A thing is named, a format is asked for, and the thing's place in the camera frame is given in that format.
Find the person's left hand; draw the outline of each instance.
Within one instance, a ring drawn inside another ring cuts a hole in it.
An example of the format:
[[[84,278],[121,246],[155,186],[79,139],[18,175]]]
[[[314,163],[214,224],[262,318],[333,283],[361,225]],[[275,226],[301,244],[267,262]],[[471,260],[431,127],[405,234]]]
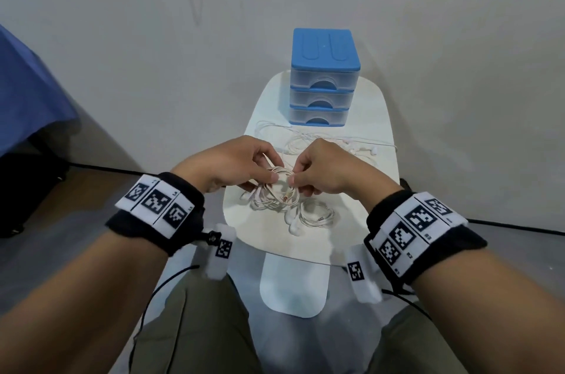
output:
[[[255,185],[250,179],[262,184],[274,184],[279,179],[276,173],[267,170],[271,167],[267,158],[273,165],[284,167],[270,143],[241,136],[188,157],[171,172],[202,194],[226,185],[239,185],[245,191],[252,191]]]

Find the blue tablecloth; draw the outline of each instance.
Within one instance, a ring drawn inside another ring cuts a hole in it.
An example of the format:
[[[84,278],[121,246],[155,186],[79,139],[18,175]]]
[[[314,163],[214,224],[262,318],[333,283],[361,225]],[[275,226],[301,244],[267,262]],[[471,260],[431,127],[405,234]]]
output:
[[[76,111],[41,59],[0,25],[0,156]]]

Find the white wall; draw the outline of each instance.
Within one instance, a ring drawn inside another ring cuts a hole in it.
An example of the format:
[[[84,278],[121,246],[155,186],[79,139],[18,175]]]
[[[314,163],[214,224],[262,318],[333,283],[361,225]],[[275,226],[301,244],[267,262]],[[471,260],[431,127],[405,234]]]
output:
[[[0,0],[84,116],[77,162],[159,172],[240,135],[298,26],[350,28],[401,176],[565,230],[565,0]]]

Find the transparent plastic drawer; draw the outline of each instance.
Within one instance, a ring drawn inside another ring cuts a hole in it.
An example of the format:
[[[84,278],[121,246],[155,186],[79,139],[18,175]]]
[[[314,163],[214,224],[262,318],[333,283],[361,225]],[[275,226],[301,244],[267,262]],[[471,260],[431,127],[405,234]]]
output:
[[[321,88],[352,92],[359,72],[319,72],[290,70],[290,85],[301,89]]]
[[[349,110],[335,111],[328,108],[291,107],[289,122],[294,125],[310,125],[314,127],[341,127],[348,119]]]
[[[327,89],[290,88],[290,106],[349,109],[353,92],[337,92]]]

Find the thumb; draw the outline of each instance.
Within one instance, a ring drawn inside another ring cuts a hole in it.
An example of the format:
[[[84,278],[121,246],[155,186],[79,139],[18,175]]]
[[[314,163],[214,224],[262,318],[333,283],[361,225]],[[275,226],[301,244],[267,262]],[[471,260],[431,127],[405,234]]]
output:
[[[274,184],[279,180],[279,175],[275,172],[265,169],[257,164],[253,165],[249,173],[251,179],[255,179],[261,184]]]
[[[313,185],[312,181],[312,170],[308,169],[304,172],[294,173],[288,178],[288,185],[297,188],[306,185]]]

